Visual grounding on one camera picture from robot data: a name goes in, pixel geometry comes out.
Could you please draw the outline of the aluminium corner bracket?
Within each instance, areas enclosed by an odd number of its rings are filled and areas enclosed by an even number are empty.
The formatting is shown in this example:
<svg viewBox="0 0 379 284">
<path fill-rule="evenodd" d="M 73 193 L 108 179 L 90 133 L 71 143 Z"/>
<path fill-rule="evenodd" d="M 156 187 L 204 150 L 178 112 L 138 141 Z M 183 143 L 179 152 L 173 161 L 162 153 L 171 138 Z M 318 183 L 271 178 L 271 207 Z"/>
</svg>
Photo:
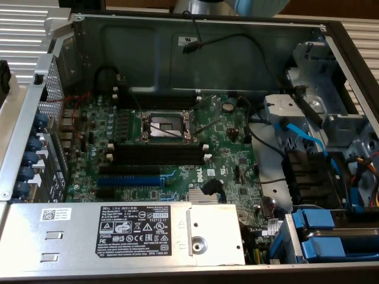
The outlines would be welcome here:
<svg viewBox="0 0 379 284">
<path fill-rule="evenodd" d="M 57 39 L 72 30 L 73 14 L 70 8 L 51 8 L 44 20 L 44 29 L 49 40 Z"/>
</svg>

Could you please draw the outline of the silver chipset heatsink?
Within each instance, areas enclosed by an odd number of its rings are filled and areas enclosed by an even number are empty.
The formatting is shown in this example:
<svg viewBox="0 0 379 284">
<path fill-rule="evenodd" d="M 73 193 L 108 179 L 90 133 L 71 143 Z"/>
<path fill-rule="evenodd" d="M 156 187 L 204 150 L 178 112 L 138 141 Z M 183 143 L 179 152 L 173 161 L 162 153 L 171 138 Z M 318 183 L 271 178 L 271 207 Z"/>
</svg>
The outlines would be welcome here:
<svg viewBox="0 0 379 284">
<path fill-rule="evenodd" d="M 188 191 L 188 200 L 193 204 L 218 204 L 219 196 L 217 193 L 205 195 L 201 189 L 190 189 Z"/>
</svg>

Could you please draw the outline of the silver hard disk bay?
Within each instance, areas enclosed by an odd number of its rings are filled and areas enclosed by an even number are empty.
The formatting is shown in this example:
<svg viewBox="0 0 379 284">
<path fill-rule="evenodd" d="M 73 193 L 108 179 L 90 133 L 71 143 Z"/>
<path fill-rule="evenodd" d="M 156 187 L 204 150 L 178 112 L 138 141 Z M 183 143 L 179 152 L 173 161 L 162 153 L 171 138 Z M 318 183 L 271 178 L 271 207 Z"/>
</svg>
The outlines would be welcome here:
<svg viewBox="0 0 379 284">
<path fill-rule="evenodd" d="M 292 213 L 285 216 L 269 248 L 269 258 L 281 264 L 309 263 L 303 257 L 301 243 L 311 237 L 339 237 L 346 258 L 339 262 L 379 262 L 379 209 L 327 209 L 333 229 L 296 229 Z"/>
</svg>

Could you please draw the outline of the long black expansion slot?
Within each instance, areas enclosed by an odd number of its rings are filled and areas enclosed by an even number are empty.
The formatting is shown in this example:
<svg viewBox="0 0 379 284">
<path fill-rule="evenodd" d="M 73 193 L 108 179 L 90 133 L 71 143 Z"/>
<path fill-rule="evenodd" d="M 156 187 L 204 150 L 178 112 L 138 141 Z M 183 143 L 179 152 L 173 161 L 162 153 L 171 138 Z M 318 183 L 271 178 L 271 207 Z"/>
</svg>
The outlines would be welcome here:
<svg viewBox="0 0 379 284">
<path fill-rule="evenodd" d="M 100 175 L 160 175 L 159 166 L 101 166 L 99 168 Z"/>
</svg>

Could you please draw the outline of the open Dell PC case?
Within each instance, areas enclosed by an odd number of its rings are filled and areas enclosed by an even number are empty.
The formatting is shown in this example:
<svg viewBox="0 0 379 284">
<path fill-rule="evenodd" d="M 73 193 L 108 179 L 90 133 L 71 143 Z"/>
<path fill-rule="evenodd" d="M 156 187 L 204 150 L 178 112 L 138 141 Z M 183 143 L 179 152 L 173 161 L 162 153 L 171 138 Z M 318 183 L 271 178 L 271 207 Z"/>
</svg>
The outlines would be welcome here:
<svg viewBox="0 0 379 284">
<path fill-rule="evenodd" d="M 379 84 L 368 63 L 337 21 L 286 18 L 153 14 L 139 12 L 72 13 L 72 30 L 53 39 L 21 84 L 9 53 L 10 90 L 0 100 L 0 235 L 11 205 L 136 203 L 67 202 L 70 177 L 59 135 L 65 109 L 112 100 L 118 81 L 126 78 L 137 92 L 194 92 L 198 97 L 226 95 L 246 105 L 247 128 L 262 179 L 261 154 L 281 161 L 284 154 L 264 137 L 264 99 L 288 87 L 285 70 L 294 66 L 293 51 L 306 41 L 329 41 L 346 64 L 351 80 L 346 90 L 353 104 L 379 124 Z M 36 113 L 49 117 L 36 130 Z M 13 195 L 29 137 L 43 147 L 27 198 Z M 107 270 L 36 270 L 0 268 L 0 283 L 124 284 L 379 284 L 379 262 L 281 264 L 269 248 L 287 214 L 270 209 L 262 189 L 258 215 L 241 217 L 237 208 L 245 264 L 224 266 L 149 267 Z"/>
</svg>

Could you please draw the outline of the thin steel locking lever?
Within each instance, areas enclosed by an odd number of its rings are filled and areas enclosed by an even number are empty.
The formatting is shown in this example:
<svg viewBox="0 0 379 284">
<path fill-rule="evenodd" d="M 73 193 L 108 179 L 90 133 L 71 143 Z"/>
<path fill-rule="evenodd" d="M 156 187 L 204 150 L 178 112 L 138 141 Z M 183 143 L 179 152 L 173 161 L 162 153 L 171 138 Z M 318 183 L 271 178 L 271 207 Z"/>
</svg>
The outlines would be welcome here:
<svg viewBox="0 0 379 284">
<path fill-rule="evenodd" d="M 118 90 L 118 107 L 120 109 L 134 109 L 136 111 L 142 112 L 142 108 L 126 78 L 121 78 L 118 81 Z"/>
<path fill-rule="evenodd" d="M 152 116 L 143 122 L 151 141 L 163 143 L 193 143 L 189 126 L 180 116 Z"/>
</svg>

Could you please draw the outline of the black plastic fan shroud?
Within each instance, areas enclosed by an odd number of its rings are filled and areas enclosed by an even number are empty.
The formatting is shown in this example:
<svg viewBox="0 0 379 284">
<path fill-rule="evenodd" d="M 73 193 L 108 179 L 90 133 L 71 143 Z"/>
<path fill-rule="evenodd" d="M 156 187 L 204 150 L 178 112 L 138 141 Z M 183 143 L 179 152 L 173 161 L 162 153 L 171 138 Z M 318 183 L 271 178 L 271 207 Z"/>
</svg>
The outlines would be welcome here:
<svg viewBox="0 0 379 284">
<path fill-rule="evenodd" d="M 323 153 L 290 150 L 282 161 L 293 205 L 341 209 L 342 182 Z"/>
</svg>

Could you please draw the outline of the blue card retention clip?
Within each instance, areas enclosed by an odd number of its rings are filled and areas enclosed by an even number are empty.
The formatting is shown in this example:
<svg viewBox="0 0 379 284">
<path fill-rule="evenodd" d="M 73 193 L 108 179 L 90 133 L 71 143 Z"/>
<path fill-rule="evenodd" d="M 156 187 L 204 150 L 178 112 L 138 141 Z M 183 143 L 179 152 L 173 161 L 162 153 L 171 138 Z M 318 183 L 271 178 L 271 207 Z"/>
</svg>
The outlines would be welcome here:
<svg viewBox="0 0 379 284">
<path fill-rule="evenodd" d="M 33 121 L 33 127 L 36 130 L 45 129 L 49 123 L 49 117 L 44 113 L 36 113 Z"/>
<path fill-rule="evenodd" d="M 27 182 L 34 179 L 34 170 L 30 167 L 21 166 L 17 174 L 17 181 Z"/>
<path fill-rule="evenodd" d="M 30 193 L 30 187 L 29 184 L 26 182 L 19 182 L 17 181 L 14 190 L 13 195 L 18 196 L 19 198 L 27 198 Z"/>
<path fill-rule="evenodd" d="M 21 160 L 23 166 L 31 167 L 34 164 L 37 164 L 39 161 L 39 156 L 35 152 L 25 151 Z"/>
<path fill-rule="evenodd" d="M 29 137 L 26 144 L 26 150 L 30 152 L 40 151 L 43 147 L 43 143 L 35 137 Z"/>
</svg>

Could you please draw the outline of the silver disk bay cage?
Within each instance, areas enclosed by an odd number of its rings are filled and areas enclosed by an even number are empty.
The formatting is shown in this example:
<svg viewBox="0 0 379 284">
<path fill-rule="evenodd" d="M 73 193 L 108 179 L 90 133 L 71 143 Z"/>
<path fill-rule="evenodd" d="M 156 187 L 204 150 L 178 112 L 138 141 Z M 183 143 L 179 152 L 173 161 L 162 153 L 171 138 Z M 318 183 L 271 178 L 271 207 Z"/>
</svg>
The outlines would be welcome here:
<svg viewBox="0 0 379 284">
<path fill-rule="evenodd" d="M 379 209 L 379 124 L 352 102 L 346 84 L 351 74 L 329 41 L 306 41 L 293 51 L 294 66 L 285 70 L 288 87 L 264 99 L 264 137 L 283 152 L 281 161 L 261 154 L 262 187 L 270 209 L 292 210 L 282 170 L 290 150 L 323 153 L 342 182 L 346 210 Z"/>
</svg>

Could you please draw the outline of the rear I/O port block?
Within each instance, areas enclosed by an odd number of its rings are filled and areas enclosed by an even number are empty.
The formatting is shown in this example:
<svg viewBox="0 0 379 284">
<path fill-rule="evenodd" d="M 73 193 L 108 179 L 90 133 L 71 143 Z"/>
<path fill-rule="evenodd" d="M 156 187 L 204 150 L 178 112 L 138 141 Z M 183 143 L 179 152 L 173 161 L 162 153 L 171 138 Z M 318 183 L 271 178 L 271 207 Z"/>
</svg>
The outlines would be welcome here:
<svg viewBox="0 0 379 284">
<path fill-rule="evenodd" d="M 72 109 L 65 109 L 59 125 L 59 135 L 65 155 L 70 154 L 74 142 L 75 118 L 73 113 Z"/>
</svg>

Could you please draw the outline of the blue disk carrier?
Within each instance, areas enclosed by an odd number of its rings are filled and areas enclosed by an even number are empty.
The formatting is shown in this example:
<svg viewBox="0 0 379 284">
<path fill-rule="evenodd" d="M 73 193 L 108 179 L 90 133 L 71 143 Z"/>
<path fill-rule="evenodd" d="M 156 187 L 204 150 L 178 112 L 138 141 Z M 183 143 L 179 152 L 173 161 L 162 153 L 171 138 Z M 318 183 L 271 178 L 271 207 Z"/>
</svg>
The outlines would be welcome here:
<svg viewBox="0 0 379 284">
<path fill-rule="evenodd" d="M 301 249 L 309 263 L 339 262 L 346 258 L 339 237 L 311 237 L 301 243 Z"/>
<path fill-rule="evenodd" d="M 298 209 L 292 218 L 296 229 L 333 229 L 332 214 L 326 209 Z"/>
</svg>

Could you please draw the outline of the silver power supply unit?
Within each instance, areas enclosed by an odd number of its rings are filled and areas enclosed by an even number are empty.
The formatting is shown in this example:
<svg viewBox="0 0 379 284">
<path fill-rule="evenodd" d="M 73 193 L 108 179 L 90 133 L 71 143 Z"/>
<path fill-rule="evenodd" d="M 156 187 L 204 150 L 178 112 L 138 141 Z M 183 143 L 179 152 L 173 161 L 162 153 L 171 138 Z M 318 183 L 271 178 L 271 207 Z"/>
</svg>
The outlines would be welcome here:
<svg viewBox="0 0 379 284">
<path fill-rule="evenodd" d="M 234 205 L 14 204 L 0 235 L 0 268 L 5 270 L 243 264 Z"/>
</svg>

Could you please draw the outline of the green Dell motherboard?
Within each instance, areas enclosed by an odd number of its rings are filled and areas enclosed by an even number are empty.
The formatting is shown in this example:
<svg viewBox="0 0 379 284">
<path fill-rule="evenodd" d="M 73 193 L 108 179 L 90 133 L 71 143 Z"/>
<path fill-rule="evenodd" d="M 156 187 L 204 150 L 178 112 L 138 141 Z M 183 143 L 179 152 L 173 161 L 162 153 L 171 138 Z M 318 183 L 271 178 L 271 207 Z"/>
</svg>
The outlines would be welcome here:
<svg viewBox="0 0 379 284">
<path fill-rule="evenodd" d="M 233 113 L 224 113 L 222 104 L 235 105 Z M 70 177 L 66 187 L 67 202 L 172 202 L 189 201 L 190 189 L 201 189 L 212 178 L 223 184 L 218 204 L 234 204 L 241 217 L 258 215 L 261 210 L 262 188 L 252 135 L 246 123 L 246 105 L 226 95 L 198 97 L 186 110 L 193 123 L 192 134 L 197 143 L 208 144 L 213 159 L 202 165 L 159 166 L 160 175 L 174 175 L 158 186 L 98 186 L 99 178 L 159 175 L 100 175 L 101 166 L 112 163 L 114 144 L 145 143 L 141 139 L 141 112 L 118 109 L 114 100 L 100 98 L 73 110 L 74 142 L 67 155 Z M 115 199 L 97 199 L 98 188 L 114 188 Z"/>
</svg>

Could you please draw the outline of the short black expansion slot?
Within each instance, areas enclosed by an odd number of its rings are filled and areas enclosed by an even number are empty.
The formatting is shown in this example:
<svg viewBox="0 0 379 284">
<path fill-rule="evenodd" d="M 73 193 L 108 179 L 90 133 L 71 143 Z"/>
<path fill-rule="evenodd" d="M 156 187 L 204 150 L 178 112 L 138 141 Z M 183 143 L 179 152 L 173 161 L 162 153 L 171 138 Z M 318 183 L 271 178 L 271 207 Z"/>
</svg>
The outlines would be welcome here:
<svg viewBox="0 0 379 284">
<path fill-rule="evenodd" d="M 114 188 L 98 188 L 95 193 L 97 199 L 115 199 Z"/>
</svg>

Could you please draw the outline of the CPU socket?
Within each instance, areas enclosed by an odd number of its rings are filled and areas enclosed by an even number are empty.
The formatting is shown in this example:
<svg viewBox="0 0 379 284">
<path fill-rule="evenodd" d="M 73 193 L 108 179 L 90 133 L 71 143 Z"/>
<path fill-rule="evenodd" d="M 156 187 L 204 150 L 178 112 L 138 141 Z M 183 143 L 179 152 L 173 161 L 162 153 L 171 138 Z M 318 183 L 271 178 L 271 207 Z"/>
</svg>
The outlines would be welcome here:
<svg viewBox="0 0 379 284">
<path fill-rule="evenodd" d="M 195 144 L 193 123 L 188 111 L 152 110 L 141 112 L 141 139 L 145 143 Z"/>
</svg>

